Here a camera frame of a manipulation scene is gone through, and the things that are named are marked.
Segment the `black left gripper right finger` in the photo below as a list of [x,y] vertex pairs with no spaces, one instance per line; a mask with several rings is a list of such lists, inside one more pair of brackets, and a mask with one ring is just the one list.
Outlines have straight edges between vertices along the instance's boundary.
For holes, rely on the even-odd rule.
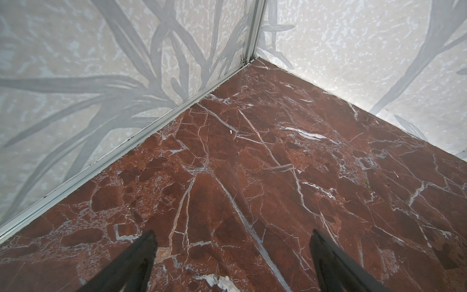
[[387,292],[389,289],[370,275],[337,244],[315,229],[310,251],[322,292]]

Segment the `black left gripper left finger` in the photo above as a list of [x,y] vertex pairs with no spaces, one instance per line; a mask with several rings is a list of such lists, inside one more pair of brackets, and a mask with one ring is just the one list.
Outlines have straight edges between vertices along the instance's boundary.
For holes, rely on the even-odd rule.
[[81,292],[145,292],[157,249],[155,233],[152,230],[145,232],[79,290]]

